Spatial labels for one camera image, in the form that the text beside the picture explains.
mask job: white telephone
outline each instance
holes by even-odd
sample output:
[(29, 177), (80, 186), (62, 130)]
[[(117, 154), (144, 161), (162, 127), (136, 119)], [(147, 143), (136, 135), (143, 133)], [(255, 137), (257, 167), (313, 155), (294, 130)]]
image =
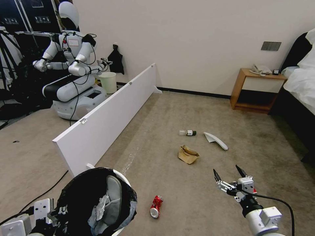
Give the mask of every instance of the white telephone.
[(253, 65), (253, 68), (250, 70), (250, 72), (254, 74), (258, 74), (262, 77), (266, 76), (267, 74), (272, 74), (272, 71), (267, 66), (258, 66)]

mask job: brown paper bag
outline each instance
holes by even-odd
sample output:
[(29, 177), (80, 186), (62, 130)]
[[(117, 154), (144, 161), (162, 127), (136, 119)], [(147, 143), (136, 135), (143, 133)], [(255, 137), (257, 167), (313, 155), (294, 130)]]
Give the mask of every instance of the brown paper bag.
[(199, 157), (199, 153), (190, 149), (186, 145), (180, 147), (178, 151), (178, 158), (187, 164), (192, 164)]

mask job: trash bag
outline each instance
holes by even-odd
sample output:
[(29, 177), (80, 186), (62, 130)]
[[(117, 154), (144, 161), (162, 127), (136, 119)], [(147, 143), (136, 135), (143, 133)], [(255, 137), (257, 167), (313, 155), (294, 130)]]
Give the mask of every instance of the trash bag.
[[(108, 194), (108, 177), (119, 181), (121, 204), (115, 220), (107, 221), (110, 224), (102, 233), (95, 234), (89, 223), (96, 206)], [(137, 194), (112, 169), (95, 168), (87, 170), (73, 178), (62, 190), (55, 211), (66, 209), (59, 218), (59, 227), (55, 235), (112, 235), (117, 230), (128, 225), (136, 215)]]
[(112, 51), (112, 53), (107, 58), (109, 61), (113, 62), (113, 64), (109, 66), (111, 72), (125, 74), (124, 66), (122, 65), (122, 55), (118, 51), (118, 45), (113, 44), (113, 49), (114, 51)]

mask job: red can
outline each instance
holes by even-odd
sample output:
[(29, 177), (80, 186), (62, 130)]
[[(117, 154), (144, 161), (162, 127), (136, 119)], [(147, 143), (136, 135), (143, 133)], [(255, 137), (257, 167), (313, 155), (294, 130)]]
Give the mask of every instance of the red can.
[(156, 195), (154, 200), (153, 200), (151, 209), (150, 209), (150, 214), (151, 214), (151, 216), (153, 218), (158, 218), (159, 217), (159, 215), (160, 215), (160, 207), (161, 207), (162, 202), (163, 202), (163, 199), (161, 198), (161, 196)]

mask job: black baseboard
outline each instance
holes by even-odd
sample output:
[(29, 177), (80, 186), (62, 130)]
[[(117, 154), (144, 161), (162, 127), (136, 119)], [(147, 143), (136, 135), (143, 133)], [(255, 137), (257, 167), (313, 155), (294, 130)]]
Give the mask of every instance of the black baseboard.
[[(117, 82), (117, 84), (118, 85), (125, 85), (126, 83)], [(182, 90), (182, 89), (174, 89), (174, 88), (163, 88), (163, 87), (158, 87), (158, 89), (162, 90), (162, 91), (187, 93), (187, 94), (201, 95), (201, 96), (207, 96), (207, 97), (216, 97), (216, 98), (224, 98), (224, 99), (230, 99), (231, 98), (230, 95), (223, 95), (223, 94), (216, 94), (216, 93), (204, 93), (204, 92)]]

